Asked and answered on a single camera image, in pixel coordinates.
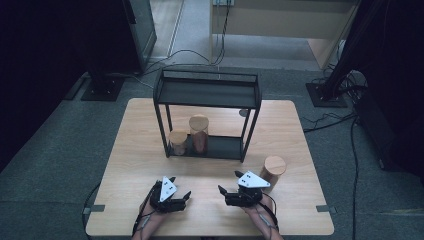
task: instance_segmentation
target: robotic hand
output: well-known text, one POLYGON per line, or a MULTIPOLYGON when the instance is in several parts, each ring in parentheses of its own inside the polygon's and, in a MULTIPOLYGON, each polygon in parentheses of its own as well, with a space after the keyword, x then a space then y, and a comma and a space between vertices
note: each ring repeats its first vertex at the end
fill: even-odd
POLYGON ((150 206, 160 213, 170 213, 183 211, 186 207, 186 201, 190 199, 191 191, 181 199, 171 199, 177 191, 173 184, 175 177, 168 179, 163 177, 163 181, 156 181, 151 190, 150 206))
MULTIPOLYGON (((239 171, 235 171, 234 173, 239 178, 239 189, 237 193, 228 193, 225 188, 218 185, 219 192, 225 197, 225 203, 228 206, 248 208, 259 204, 271 216, 275 224, 274 227, 278 230, 278 221, 275 213, 273 213, 269 207, 261 203, 263 197, 262 188, 270 187, 271 184, 250 171, 245 174, 239 171)), ((271 226, 263 216, 260 215, 260 217, 268 226, 271 226)))
POLYGON ((153 187, 150 189, 149 193, 147 194, 146 198, 144 199, 140 213, 137 216, 137 219, 134 222, 133 227, 133 233, 132 236, 134 236, 135 232, 137 231, 137 226, 140 223, 140 220, 143 217, 147 217, 146 220, 143 222, 141 228, 144 227, 144 225, 149 221, 150 216, 155 213, 170 213, 170 212, 177 212, 177 211, 183 211, 186 207, 186 202, 188 199, 190 199, 191 191, 186 193, 183 198, 181 199, 171 199, 174 193, 177 191, 177 187, 174 185, 175 177, 172 177, 168 179, 167 177, 163 177, 162 181, 157 180, 156 183, 153 185, 153 187), (150 199, 150 206, 154 209, 153 212, 147 213, 143 215, 144 208, 146 207, 146 204, 148 200, 150 199))

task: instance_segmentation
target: black cable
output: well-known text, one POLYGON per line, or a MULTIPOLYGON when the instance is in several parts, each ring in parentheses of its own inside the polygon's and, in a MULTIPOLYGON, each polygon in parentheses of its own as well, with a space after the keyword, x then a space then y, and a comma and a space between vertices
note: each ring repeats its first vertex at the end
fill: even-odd
POLYGON ((201 64, 201 63, 176 63, 176 64, 170 64, 170 65, 166 65, 164 67, 157 68, 157 69, 152 70, 150 72, 143 73, 141 76, 146 76, 146 75, 149 75, 151 73, 157 72, 160 69, 175 67, 175 66, 211 66, 211 65, 210 64, 201 64))
POLYGON ((324 78, 326 78, 326 79, 329 78, 331 76, 331 74, 330 74, 330 76, 326 76, 327 71, 329 71, 329 70, 334 71, 335 67, 336 67, 335 65, 329 64, 324 70, 322 70, 322 75, 324 76, 324 78))
POLYGON ((209 60, 205 57, 205 56, 203 56, 202 54, 200 54, 200 53, 198 53, 198 52, 196 52, 196 51, 193 51, 193 50, 178 50, 178 51, 176 51, 176 52, 174 52, 173 54, 171 54, 169 57, 167 57, 167 58, 164 58, 164 59, 161 59, 161 60, 159 60, 159 61, 156 61, 156 62, 154 62, 152 65, 150 65, 148 68, 146 68, 146 72, 147 71, 149 71, 149 69, 150 68, 152 68, 154 65, 156 65, 156 64, 158 64, 158 63, 160 63, 160 62, 163 62, 163 61, 166 61, 166 60, 169 60, 169 59, 171 59, 173 56, 175 56, 177 53, 180 53, 180 52, 191 52, 191 53, 194 53, 194 54, 196 54, 196 55, 198 55, 198 56, 200 56, 200 57, 202 57, 203 59, 205 59, 207 62, 209 62, 209 60))
POLYGON ((150 213, 148 213, 148 214, 144 214, 143 216, 141 216, 141 218, 144 218, 144 217, 147 217, 147 216, 150 216, 150 215, 152 215, 153 213, 155 213, 156 212, 156 210, 153 210, 153 211, 151 211, 150 213))
POLYGON ((271 240, 272 239, 272 227, 269 225, 269 223, 267 223, 268 222, 268 220, 266 220, 264 217, 263 217, 263 215, 262 214, 260 214, 259 213, 259 210, 258 210, 258 206, 257 205, 255 205, 255 210, 256 210, 256 212, 258 213, 258 216, 262 219, 262 221, 264 221, 265 222, 265 224, 267 224, 267 226, 268 226, 268 228, 269 228, 269 240, 271 240))
POLYGON ((342 90, 339 90, 339 92, 340 93, 346 93, 346 92, 349 92, 349 91, 355 91, 355 90, 362 90, 362 91, 364 91, 364 90, 367 90, 368 88, 367 87, 364 87, 364 86, 361 86, 361 85, 353 85, 353 86, 350 86, 350 87, 348 87, 348 88, 346 88, 346 89, 342 89, 342 90))
POLYGON ((90 192, 90 194, 88 194, 88 196, 87 196, 87 198, 85 199, 85 202, 84 202, 84 207, 82 208, 82 212, 81 212, 81 215, 82 215, 82 226, 83 226, 83 229, 84 229, 84 233, 85 233, 85 235, 87 236, 87 239, 89 239, 89 240, 91 240, 91 237, 90 237, 90 235, 88 235, 87 234, 87 232, 85 231, 85 228, 87 227, 87 223, 85 222, 85 214, 84 214, 84 210, 85 210, 85 208, 87 207, 87 204, 88 204, 88 201, 90 200, 90 198, 91 198, 91 196, 93 195, 93 193, 98 189, 100 187, 100 183, 98 183, 94 188, 93 188, 93 190, 91 190, 91 192, 90 192))
POLYGON ((269 198, 271 198, 272 202, 274 203, 274 215, 277 216, 277 203, 275 202, 274 198, 272 198, 271 196, 269 196, 268 194, 264 193, 263 194, 265 196, 268 196, 269 198))
MULTIPOLYGON (((388 0, 387 1, 387 5, 386 5, 386 12, 385 12, 385 15, 384 15, 384 20, 383 20, 383 39, 382 39, 382 44, 381 44, 381 47, 380 47, 380 50, 379 50, 379 53, 374 57, 374 60, 372 60, 370 63, 368 63, 367 65, 365 65, 364 67, 360 67, 358 70, 359 71, 362 71, 363 69, 365 69, 365 68, 367 68, 368 66, 370 66, 370 65, 372 65, 373 63, 374 63, 374 61, 377 59, 377 57, 378 56, 380 56, 382 53, 383 53, 383 50, 384 50, 384 45, 385 45, 385 42, 386 42, 386 25, 387 25, 387 15, 389 14, 389 6, 390 6, 390 2, 391 2, 391 0, 388 0)), ((342 83, 342 81, 344 81, 347 77, 348 77, 348 75, 349 74, 351 74, 351 73, 348 73, 348 74, 346 74, 346 75, 343 75, 343 76, 341 76, 337 81, 336 81, 336 84, 334 84, 334 88, 333 88, 333 96, 336 96, 337 94, 337 91, 338 91, 338 89, 337 89, 337 87, 340 87, 341 86, 341 84, 339 85, 339 83, 342 83)))
POLYGON ((350 127, 350 141, 352 144, 353 156, 355 158, 355 179, 353 181, 353 195, 352 195, 352 240, 356 239, 356 188, 358 185, 359 167, 358 155, 356 154, 355 142, 353 141, 353 127, 355 126, 358 118, 356 117, 350 127))
POLYGON ((136 76, 131 75, 131 74, 124 74, 124 73, 111 73, 110 75, 111 75, 111 76, 113 76, 113 75, 118 75, 118 76, 127 77, 127 78, 134 78, 135 80, 137 80, 137 82, 141 83, 142 85, 147 86, 147 87, 149 87, 149 88, 153 89, 153 86, 152 86, 152 85, 149 85, 149 84, 147 84, 147 83, 145 83, 145 82, 142 82, 142 81, 141 81, 140 79, 138 79, 136 76))
POLYGON ((224 55, 225 55, 225 35, 227 33, 227 24, 228 24, 228 15, 230 13, 230 3, 231 1, 227 0, 227 12, 225 14, 225 21, 224 21, 224 26, 222 28, 222 34, 221 34, 221 51, 219 53, 219 55, 217 56, 216 60, 212 63, 212 65, 219 65, 222 60, 224 59, 224 55))
POLYGON ((349 89, 346 94, 350 97, 352 103, 355 105, 360 97, 358 96, 358 92, 355 89, 350 89, 352 86, 355 86, 355 82, 350 79, 350 77, 348 77, 344 89, 349 89))
POLYGON ((136 220, 135 220, 135 222, 134 222, 132 236, 134 236, 134 233, 135 233, 136 231, 138 231, 138 230, 137 230, 137 226, 138 226, 138 224, 139 224, 140 220, 141 220, 143 217, 149 216, 150 214, 153 214, 153 213, 156 211, 156 210, 155 210, 155 211, 153 211, 153 212, 151 212, 151 213, 149 213, 149 214, 142 215, 142 214, 143 214, 143 211, 144 211, 144 208, 146 207, 147 202, 149 201, 150 196, 152 195, 152 192, 153 192, 154 188, 155 188, 155 185, 153 185, 153 187, 150 189, 149 193, 147 194, 146 198, 144 199, 143 203, 141 203, 140 211, 139 211, 139 213, 138 213, 137 219, 136 219, 136 220))
POLYGON ((305 118, 305 117, 302 117, 303 119, 305 119, 305 120, 307 120, 307 121, 309 121, 309 122, 311 122, 311 123, 314 123, 314 124, 315 124, 313 128, 305 128, 305 129, 303 129, 303 132, 304 132, 304 133, 308 133, 308 132, 313 132, 313 131, 316 131, 316 130, 320 130, 320 129, 328 128, 328 127, 331 127, 331 126, 337 125, 337 124, 339 124, 339 123, 342 123, 342 122, 344 122, 344 121, 347 121, 347 120, 349 120, 349 119, 352 119, 352 118, 354 118, 354 117, 356 117, 356 114, 355 114, 354 112, 349 113, 348 115, 343 116, 343 117, 340 117, 340 116, 338 116, 337 114, 334 114, 334 113, 325 113, 325 114, 323 114, 323 115, 322 115, 322 117, 321 117, 321 118, 319 118, 319 119, 317 119, 317 120, 315 120, 315 121, 312 121, 312 120, 309 120, 309 119, 307 119, 307 118, 305 118), (336 119, 339 119, 339 121, 337 121, 337 122, 335 122, 335 123, 331 123, 331 124, 325 125, 325 126, 317 127, 318 122, 320 122, 320 121, 322 121, 322 120, 326 119, 327 117, 336 118, 336 119))

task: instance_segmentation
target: gray carpet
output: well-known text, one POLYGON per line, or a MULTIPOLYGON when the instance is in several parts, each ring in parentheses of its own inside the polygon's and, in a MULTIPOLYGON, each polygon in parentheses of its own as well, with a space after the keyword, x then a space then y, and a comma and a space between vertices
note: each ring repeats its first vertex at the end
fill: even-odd
MULTIPOLYGON (((315 120, 324 113, 344 116, 352 111, 347 97, 349 108, 313 107, 305 83, 322 77, 322 72, 230 70, 260 71, 263 98, 292 100, 299 117, 315 120)), ((141 81, 152 85, 154 78, 151 74, 141 81)), ((116 102, 84 102, 80 97, 85 85, 74 100, 58 106, 0 174, 0 239, 86 239, 83 203, 102 179, 127 102, 150 98, 152 90, 128 78, 116 102)), ((336 121, 329 118, 319 125, 336 121)), ((301 122, 304 128, 313 127, 303 118, 301 122)), ((334 234, 285 239, 351 239, 355 177, 351 124, 348 120, 306 133, 327 203, 337 210, 332 214, 334 234)), ((424 239, 424 188, 418 177, 380 170, 366 133, 360 125, 353 132, 360 171, 356 239, 424 239)))

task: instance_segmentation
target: black shelf base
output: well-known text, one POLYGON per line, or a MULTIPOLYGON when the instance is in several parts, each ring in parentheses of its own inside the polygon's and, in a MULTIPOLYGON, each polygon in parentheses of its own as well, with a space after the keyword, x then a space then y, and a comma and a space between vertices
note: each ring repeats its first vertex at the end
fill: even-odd
POLYGON ((118 98, 119 92, 121 91, 122 85, 125 79, 116 77, 105 77, 107 78, 104 83, 107 85, 107 90, 99 91, 96 89, 95 83, 91 80, 84 95, 81 97, 81 101, 105 101, 115 102, 118 98))
POLYGON ((170 156, 241 160, 242 146, 243 142, 240 137, 209 136, 207 152, 199 154, 194 151, 191 136, 188 135, 187 150, 184 155, 175 155, 170 145, 168 145, 168 150, 170 156))
POLYGON ((346 101, 342 96, 338 98, 332 98, 327 101, 321 100, 322 94, 319 90, 321 84, 317 83, 306 83, 306 89, 308 89, 309 96, 311 97, 314 107, 333 107, 333 108, 346 108, 346 101))

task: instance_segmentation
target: wooden cylinder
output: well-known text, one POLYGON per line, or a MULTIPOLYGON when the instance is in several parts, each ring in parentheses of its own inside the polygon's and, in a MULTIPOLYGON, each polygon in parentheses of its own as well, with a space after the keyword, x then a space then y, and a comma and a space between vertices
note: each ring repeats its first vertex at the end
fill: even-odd
POLYGON ((286 162, 279 156, 269 156, 265 159, 259 176, 268 181, 271 186, 264 188, 264 191, 271 192, 277 184, 280 176, 286 171, 286 162))
POLYGON ((208 150, 209 119, 202 114, 196 114, 190 118, 189 125, 194 151, 199 154, 206 153, 208 150))
POLYGON ((184 155, 187 149, 187 132, 185 130, 173 130, 169 133, 169 141, 175 155, 184 155))

